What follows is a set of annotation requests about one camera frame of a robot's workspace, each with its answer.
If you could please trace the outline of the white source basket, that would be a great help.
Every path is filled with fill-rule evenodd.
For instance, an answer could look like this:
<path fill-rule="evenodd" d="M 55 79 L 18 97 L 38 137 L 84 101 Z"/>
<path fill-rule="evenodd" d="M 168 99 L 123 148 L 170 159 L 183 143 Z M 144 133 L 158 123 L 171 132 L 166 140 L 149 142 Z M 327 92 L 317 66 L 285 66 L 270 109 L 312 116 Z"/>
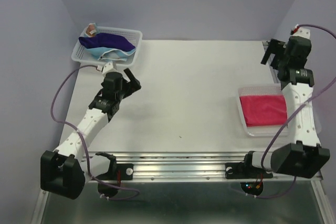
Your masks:
<path fill-rule="evenodd" d="M 92 65 L 115 63 L 118 67 L 134 65 L 143 34 L 138 30 L 97 26 L 90 23 L 80 34 L 71 59 Z"/>

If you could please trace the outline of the pink towel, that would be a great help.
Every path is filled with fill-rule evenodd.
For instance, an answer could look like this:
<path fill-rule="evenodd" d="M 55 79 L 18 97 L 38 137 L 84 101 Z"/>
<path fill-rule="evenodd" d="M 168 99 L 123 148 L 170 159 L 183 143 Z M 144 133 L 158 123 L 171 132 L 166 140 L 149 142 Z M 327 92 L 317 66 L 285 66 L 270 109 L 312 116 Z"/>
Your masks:
<path fill-rule="evenodd" d="M 287 120 L 283 95 L 245 95 L 239 99 L 248 127 L 282 125 Z"/>

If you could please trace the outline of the light blue towel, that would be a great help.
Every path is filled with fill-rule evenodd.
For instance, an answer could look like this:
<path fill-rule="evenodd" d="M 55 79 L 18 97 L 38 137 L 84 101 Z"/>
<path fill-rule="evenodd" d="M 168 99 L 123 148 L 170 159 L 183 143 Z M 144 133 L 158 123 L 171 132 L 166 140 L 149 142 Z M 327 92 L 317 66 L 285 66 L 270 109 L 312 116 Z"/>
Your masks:
<path fill-rule="evenodd" d="M 115 48 L 98 47 L 86 49 L 86 51 L 100 61 L 127 61 L 127 59 L 136 52 L 136 49 L 123 51 Z"/>

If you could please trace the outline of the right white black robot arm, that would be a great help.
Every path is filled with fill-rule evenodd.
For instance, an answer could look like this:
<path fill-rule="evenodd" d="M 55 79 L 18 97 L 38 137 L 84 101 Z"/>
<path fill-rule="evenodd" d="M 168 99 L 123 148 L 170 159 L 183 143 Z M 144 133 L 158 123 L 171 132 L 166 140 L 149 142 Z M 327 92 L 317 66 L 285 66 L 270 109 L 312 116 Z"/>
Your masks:
<path fill-rule="evenodd" d="M 314 124 L 312 99 L 314 76 L 305 68 L 312 44 L 309 32 L 292 35 L 288 42 L 272 39 L 261 61 L 271 54 L 271 67 L 278 71 L 281 91 L 285 98 L 288 119 L 288 143 L 264 152 L 250 151 L 245 155 L 241 170 L 253 177 L 265 170 L 278 174 L 312 178 L 330 159 L 330 151 L 321 146 Z"/>

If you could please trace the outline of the purple towel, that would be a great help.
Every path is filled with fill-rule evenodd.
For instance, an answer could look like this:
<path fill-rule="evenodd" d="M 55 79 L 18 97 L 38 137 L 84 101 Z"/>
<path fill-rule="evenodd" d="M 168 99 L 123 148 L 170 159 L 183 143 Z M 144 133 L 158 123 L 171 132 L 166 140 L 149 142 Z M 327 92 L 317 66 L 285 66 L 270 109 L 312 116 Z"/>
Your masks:
<path fill-rule="evenodd" d="M 112 48 L 122 51 L 131 51 L 135 46 L 131 44 L 125 37 L 115 34 L 98 33 L 93 37 L 79 37 L 79 42 L 87 49 L 92 48 Z"/>

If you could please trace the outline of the white target basket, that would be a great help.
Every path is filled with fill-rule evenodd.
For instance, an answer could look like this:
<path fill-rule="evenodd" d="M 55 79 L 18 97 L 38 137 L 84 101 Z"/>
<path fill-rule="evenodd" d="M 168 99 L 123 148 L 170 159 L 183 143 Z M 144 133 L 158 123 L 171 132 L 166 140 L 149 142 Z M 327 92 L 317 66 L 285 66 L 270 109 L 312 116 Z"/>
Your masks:
<path fill-rule="evenodd" d="M 282 125 L 280 136 L 306 145 L 319 143 L 314 123 L 313 88 L 308 84 L 264 84 L 238 89 L 237 106 L 245 132 L 253 137 L 273 137 Z"/>

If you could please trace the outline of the aluminium mounting rail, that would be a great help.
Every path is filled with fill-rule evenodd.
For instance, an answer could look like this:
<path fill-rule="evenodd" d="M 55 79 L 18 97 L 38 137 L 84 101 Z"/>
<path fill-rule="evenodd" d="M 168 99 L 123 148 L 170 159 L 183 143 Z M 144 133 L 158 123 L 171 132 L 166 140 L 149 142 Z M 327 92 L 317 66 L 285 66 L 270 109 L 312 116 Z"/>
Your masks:
<path fill-rule="evenodd" d="M 226 179 L 226 163 L 244 163 L 241 153 L 114 153 L 117 163 L 133 164 L 133 179 L 126 183 L 250 182 L 254 179 Z M 279 181 L 289 175 L 273 174 Z"/>

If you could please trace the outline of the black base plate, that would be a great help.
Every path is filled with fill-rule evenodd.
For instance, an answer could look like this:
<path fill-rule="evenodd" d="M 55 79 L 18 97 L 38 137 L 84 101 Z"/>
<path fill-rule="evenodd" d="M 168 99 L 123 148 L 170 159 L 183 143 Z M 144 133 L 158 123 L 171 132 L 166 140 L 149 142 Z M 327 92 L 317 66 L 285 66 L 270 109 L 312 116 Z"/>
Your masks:
<path fill-rule="evenodd" d="M 133 179 L 133 164 L 107 162 L 94 166 L 92 173 L 99 180 L 129 181 Z"/>
<path fill-rule="evenodd" d="M 272 173 L 267 173 L 261 168 L 247 166 L 243 162 L 225 164 L 226 179 L 271 179 Z"/>

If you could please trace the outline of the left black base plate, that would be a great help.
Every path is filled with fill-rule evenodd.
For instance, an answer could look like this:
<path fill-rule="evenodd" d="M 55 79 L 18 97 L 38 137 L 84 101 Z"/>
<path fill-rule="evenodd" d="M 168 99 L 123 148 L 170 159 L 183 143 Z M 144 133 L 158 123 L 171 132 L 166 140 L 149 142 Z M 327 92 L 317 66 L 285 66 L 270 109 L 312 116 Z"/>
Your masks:
<path fill-rule="evenodd" d="M 129 181 L 133 179 L 133 164 L 107 162 L 94 166 L 92 173 L 99 180 Z"/>

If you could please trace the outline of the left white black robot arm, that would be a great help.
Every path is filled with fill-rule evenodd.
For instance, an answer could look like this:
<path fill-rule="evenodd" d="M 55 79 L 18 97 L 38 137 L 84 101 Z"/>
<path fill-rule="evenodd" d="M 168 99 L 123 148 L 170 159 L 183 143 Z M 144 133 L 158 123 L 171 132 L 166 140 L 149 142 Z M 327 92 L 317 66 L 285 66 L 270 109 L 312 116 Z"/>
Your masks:
<path fill-rule="evenodd" d="M 72 133 L 53 151 L 45 151 L 40 158 L 40 187 L 42 190 L 76 199 L 82 193 L 86 183 L 96 181 L 99 196 L 108 201 L 118 200 L 121 190 L 131 191 L 137 197 L 140 192 L 134 188 L 121 186 L 123 178 L 132 179 L 133 166 L 118 165 L 114 155 L 97 152 L 90 156 L 88 147 L 98 133 L 110 123 L 118 112 L 123 99 L 141 89 L 139 80 L 129 68 L 123 73 L 113 66 L 102 68 L 104 76 L 102 88 L 89 104 L 83 119 L 78 125 L 64 121 L 72 128 Z"/>

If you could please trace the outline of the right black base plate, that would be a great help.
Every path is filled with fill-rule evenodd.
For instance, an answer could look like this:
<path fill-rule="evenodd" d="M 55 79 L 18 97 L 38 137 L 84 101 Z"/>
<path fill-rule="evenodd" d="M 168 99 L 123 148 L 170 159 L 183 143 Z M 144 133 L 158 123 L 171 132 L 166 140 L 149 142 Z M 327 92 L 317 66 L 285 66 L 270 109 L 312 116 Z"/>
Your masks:
<path fill-rule="evenodd" d="M 226 179 L 271 179 L 272 173 L 267 173 L 261 168 L 247 166 L 243 162 L 225 164 Z"/>

